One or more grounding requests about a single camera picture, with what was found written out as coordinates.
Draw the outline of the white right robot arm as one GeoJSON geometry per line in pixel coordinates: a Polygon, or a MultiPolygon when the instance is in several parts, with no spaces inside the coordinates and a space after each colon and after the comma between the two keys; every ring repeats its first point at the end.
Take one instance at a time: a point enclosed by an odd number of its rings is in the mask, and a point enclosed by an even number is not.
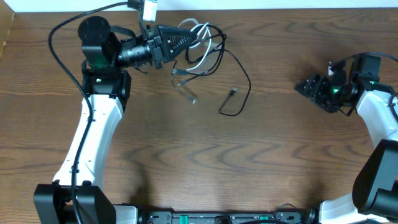
{"type": "Polygon", "coordinates": [[[327,113],[344,107],[364,121],[374,150],[352,191],[313,209],[307,223],[397,223],[397,92],[380,82],[384,53],[363,52],[328,64],[328,76],[314,75],[294,90],[327,113]]]}

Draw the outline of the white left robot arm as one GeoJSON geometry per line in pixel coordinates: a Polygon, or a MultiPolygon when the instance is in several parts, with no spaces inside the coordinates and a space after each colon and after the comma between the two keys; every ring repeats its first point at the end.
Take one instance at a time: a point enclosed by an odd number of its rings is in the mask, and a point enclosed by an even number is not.
{"type": "Polygon", "coordinates": [[[50,184],[39,184],[34,205],[42,223],[145,223],[134,205],[115,205],[103,192],[105,163],[113,134],[131,91],[128,68],[161,68],[198,37],[196,29],[141,25],[141,33],[112,26],[101,16],[81,22],[85,60],[78,89],[81,116],[68,154],[50,184]]]}

